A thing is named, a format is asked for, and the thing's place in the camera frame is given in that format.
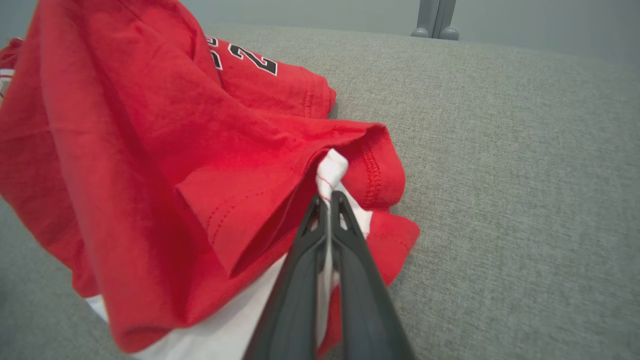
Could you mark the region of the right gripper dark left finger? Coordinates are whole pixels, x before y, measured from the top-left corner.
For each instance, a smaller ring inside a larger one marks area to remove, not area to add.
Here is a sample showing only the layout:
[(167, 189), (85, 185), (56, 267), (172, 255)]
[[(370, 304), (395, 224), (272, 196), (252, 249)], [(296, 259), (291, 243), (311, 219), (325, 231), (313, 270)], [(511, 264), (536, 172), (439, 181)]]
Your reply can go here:
[(245, 360), (316, 360), (319, 275), (327, 256), (329, 215), (315, 194), (286, 255)]

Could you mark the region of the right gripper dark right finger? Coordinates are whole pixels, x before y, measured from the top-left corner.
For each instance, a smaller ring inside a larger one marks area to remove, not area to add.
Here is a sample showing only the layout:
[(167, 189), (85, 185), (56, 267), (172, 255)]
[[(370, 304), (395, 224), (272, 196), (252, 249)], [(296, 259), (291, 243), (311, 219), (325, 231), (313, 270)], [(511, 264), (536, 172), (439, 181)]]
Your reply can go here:
[(409, 338), (347, 196), (330, 200), (334, 268), (339, 275), (345, 360), (414, 360)]

